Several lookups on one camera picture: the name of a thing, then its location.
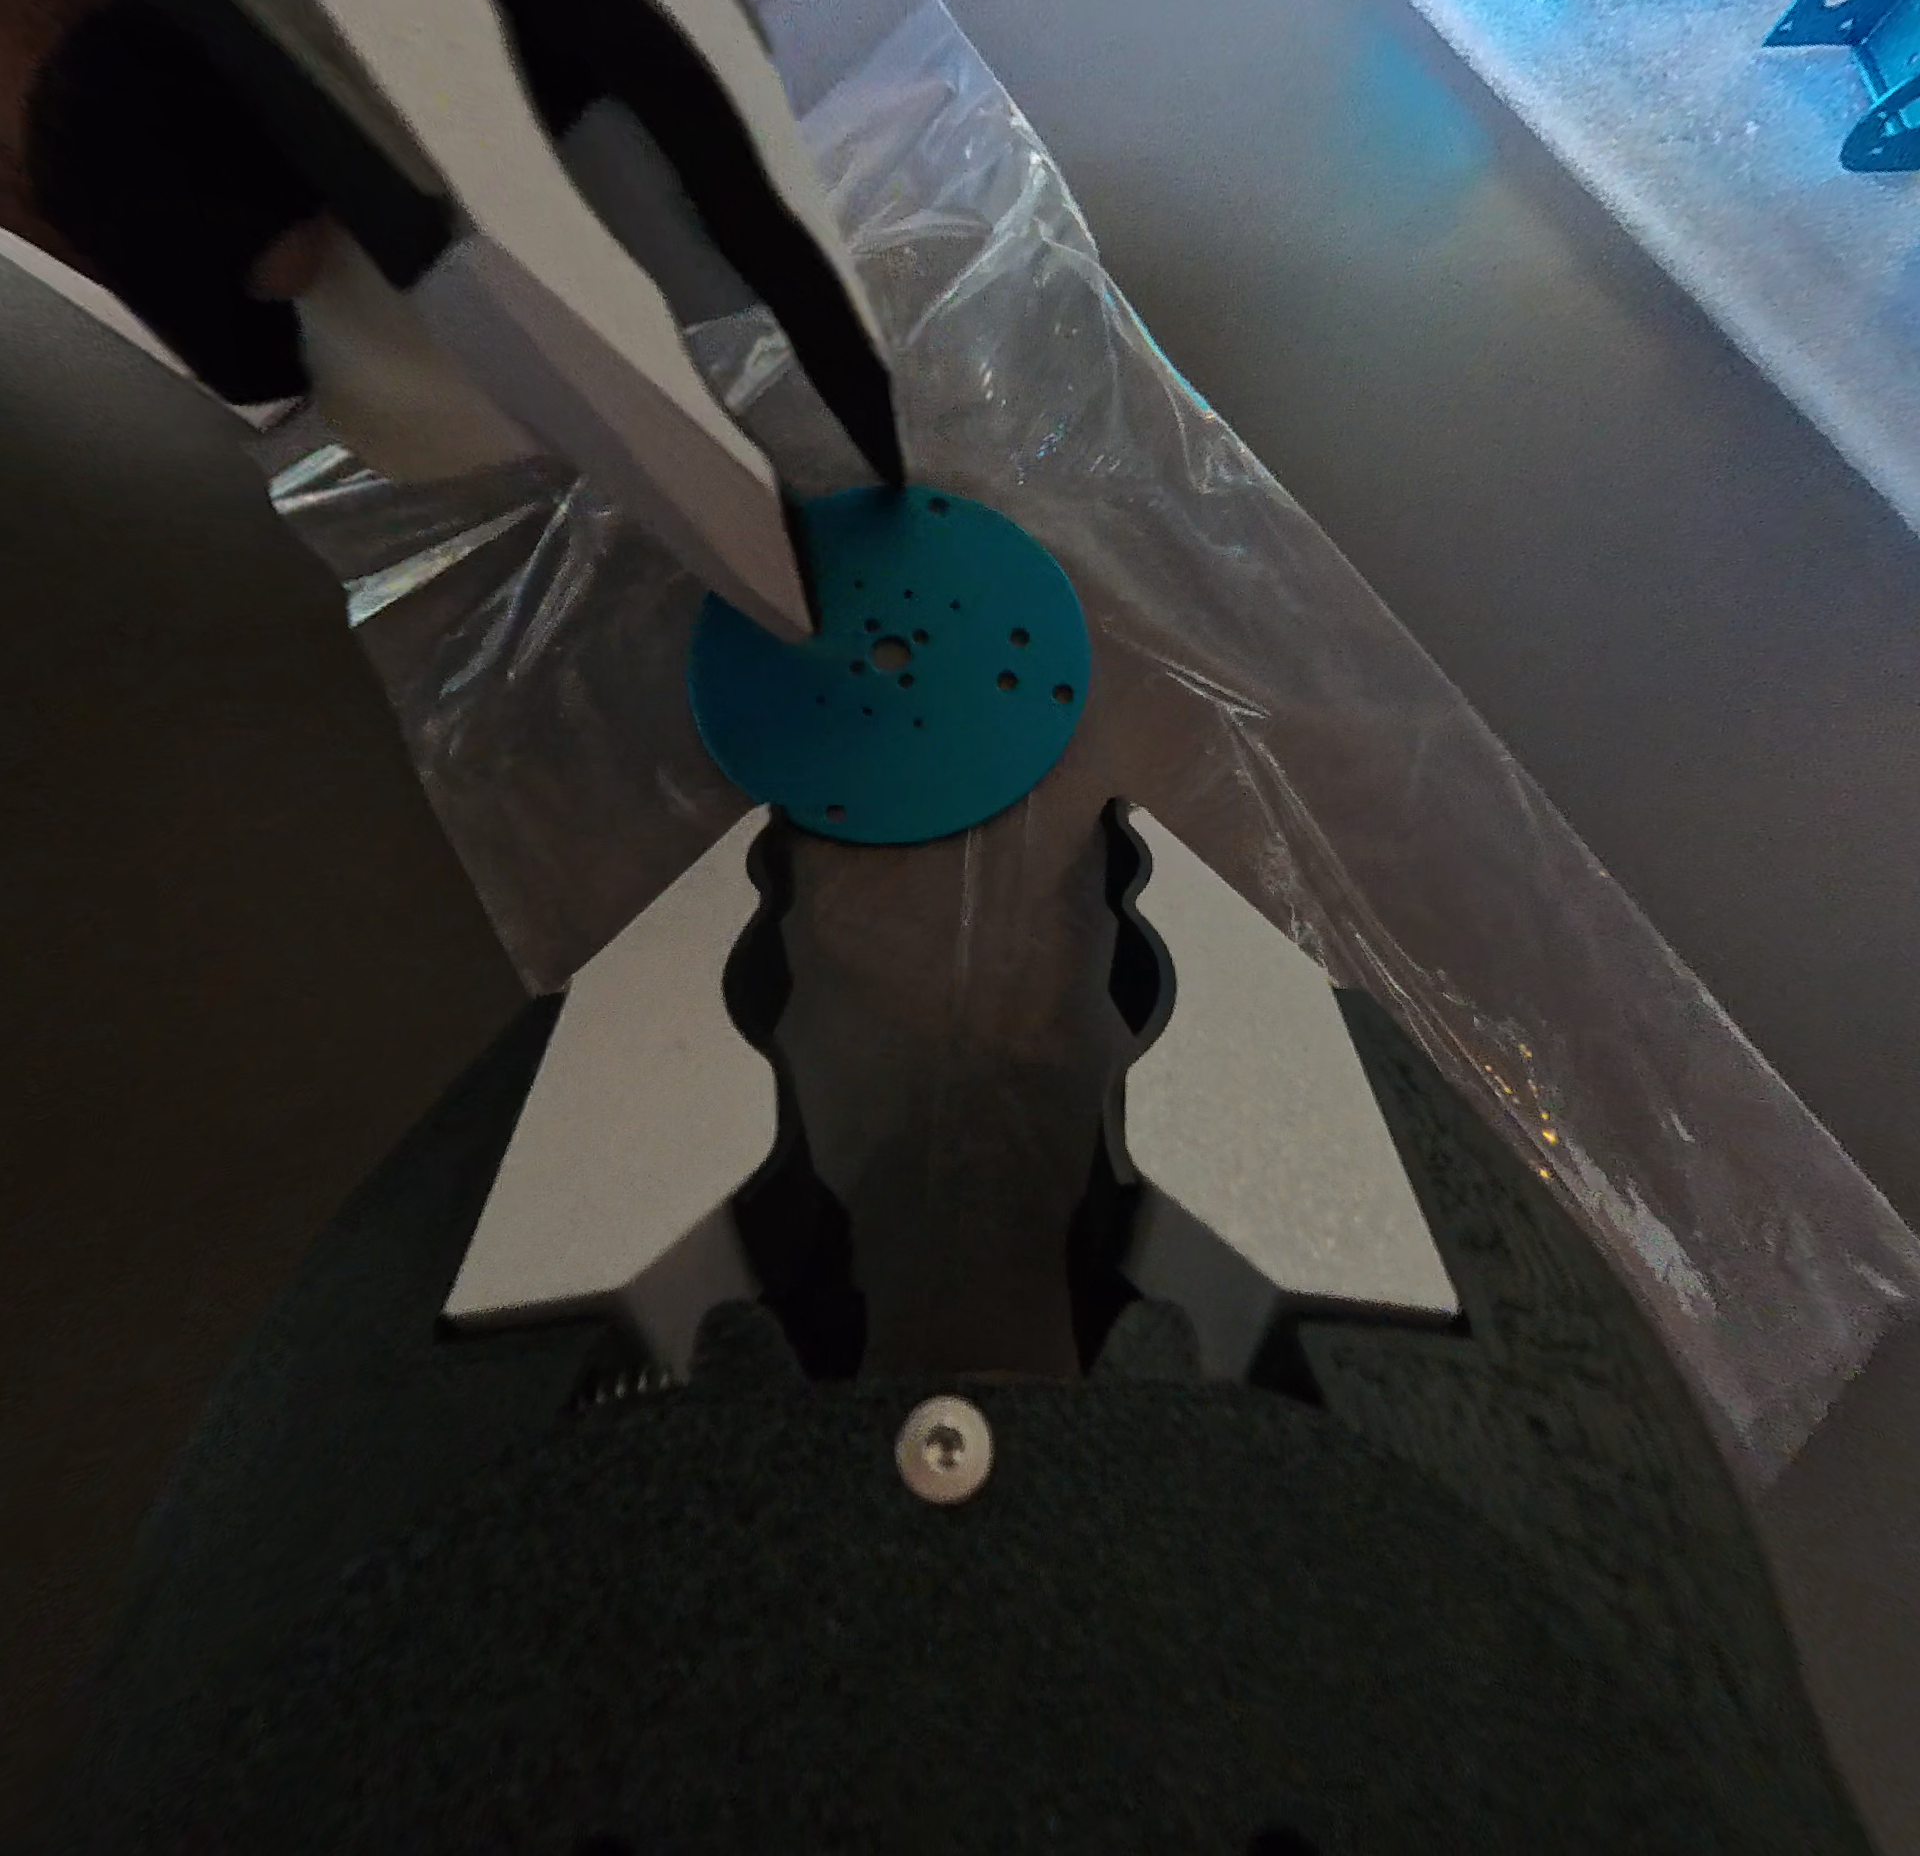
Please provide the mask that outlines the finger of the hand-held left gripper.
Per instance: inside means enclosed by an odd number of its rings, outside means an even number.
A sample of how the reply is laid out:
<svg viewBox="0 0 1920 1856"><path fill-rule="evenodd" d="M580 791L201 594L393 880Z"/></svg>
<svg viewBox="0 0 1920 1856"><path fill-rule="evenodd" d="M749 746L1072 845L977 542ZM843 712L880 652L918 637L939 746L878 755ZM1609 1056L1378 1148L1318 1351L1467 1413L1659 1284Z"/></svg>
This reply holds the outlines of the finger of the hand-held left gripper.
<svg viewBox="0 0 1920 1856"><path fill-rule="evenodd" d="M407 293L436 350L735 610L809 639L777 476L565 174L493 0L312 2L450 199L456 236Z"/></svg>
<svg viewBox="0 0 1920 1856"><path fill-rule="evenodd" d="M885 343L750 0L494 5L548 131L565 138L600 103L636 119L854 451L902 488Z"/></svg>

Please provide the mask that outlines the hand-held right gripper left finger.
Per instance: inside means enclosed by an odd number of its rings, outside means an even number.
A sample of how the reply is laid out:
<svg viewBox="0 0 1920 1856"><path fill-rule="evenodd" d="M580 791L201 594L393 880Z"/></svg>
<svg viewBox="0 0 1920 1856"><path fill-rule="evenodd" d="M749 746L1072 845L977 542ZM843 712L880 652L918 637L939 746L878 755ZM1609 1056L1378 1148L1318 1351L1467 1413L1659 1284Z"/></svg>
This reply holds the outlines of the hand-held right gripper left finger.
<svg viewBox="0 0 1920 1856"><path fill-rule="evenodd" d="M850 1219L776 1039L790 839L749 811L565 984L449 1331L604 1322L680 1380L704 1318L756 1301L809 1377L858 1373Z"/></svg>

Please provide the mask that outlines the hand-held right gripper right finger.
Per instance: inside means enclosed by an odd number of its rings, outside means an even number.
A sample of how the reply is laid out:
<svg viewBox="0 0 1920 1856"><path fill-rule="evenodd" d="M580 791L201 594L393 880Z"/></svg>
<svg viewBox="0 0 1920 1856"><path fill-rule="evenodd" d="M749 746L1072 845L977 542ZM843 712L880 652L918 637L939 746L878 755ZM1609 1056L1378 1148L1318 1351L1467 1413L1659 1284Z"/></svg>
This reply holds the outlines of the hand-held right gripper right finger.
<svg viewBox="0 0 1920 1856"><path fill-rule="evenodd" d="M1197 1377L1256 1387L1314 1387L1318 1327L1462 1342L1353 996L1140 805L1101 837L1123 1053L1064 1246L1081 1370L1144 1301L1184 1315Z"/></svg>

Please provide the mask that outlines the clear plastic bag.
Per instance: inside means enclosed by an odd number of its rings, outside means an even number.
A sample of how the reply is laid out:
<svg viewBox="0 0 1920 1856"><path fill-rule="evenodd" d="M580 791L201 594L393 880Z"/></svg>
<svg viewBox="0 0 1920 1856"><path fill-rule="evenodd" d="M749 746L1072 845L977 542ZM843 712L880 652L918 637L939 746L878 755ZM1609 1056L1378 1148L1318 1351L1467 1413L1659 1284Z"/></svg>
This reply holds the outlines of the clear plastic bag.
<svg viewBox="0 0 1920 1856"><path fill-rule="evenodd" d="M939 0L802 119L900 341L910 441L1092 609L1092 715L1011 814L792 845L777 1050L826 1186L1009 1267L1064 1231L1121 1028L1095 823L1207 867L1254 957L1372 996L1628 1281L1770 1486L1916 1315L1916 1238L1254 453L1167 363L1060 163ZM393 486L296 456L277 512L348 594L443 833L537 990L735 824L667 700L691 579L523 463Z"/></svg>

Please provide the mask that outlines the blue perforated round metal plate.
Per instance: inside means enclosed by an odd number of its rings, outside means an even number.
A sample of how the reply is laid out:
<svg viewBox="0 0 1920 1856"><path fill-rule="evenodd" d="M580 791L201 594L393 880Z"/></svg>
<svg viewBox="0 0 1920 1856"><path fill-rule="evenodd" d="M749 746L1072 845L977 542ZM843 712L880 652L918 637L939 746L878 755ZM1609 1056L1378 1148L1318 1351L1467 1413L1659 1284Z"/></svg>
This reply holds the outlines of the blue perforated round metal plate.
<svg viewBox="0 0 1920 1856"><path fill-rule="evenodd" d="M812 835L903 846L1016 806L1092 697L1068 570L987 505L933 486L809 500L818 634L783 643L708 598L688 656L707 758Z"/></svg>

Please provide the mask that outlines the grey desk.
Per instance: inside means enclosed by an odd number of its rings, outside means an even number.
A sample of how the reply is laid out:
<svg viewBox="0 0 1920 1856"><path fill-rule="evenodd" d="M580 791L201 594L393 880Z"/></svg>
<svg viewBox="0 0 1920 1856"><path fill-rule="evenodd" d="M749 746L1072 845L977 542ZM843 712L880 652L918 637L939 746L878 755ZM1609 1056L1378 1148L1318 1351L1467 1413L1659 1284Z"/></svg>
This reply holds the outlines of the grey desk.
<svg viewBox="0 0 1920 1856"><path fill-rule="evenodd" d="M915 0L771 0L802 103ZM1118 282L1916 1224L1916 540L1402 0L947 0ZM516 981L316 567L5 279L5 1597L92 1640Z"/></svg>

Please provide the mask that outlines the small light blue bracket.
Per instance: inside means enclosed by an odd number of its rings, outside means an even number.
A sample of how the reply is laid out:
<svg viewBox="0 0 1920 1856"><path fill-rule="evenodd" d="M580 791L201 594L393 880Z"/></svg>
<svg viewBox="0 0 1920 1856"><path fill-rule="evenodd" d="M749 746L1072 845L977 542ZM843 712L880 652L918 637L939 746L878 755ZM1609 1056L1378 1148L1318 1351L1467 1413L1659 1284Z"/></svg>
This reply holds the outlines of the small light blue bracket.
<svg viewBox="0 0 1920 1856"><path fill-rule="evenodd" d="M1918 0L1793 0L1762 46L1846 51L1864 84L1867 110L1841 147L1842 170L1918 170Z"/></svg>

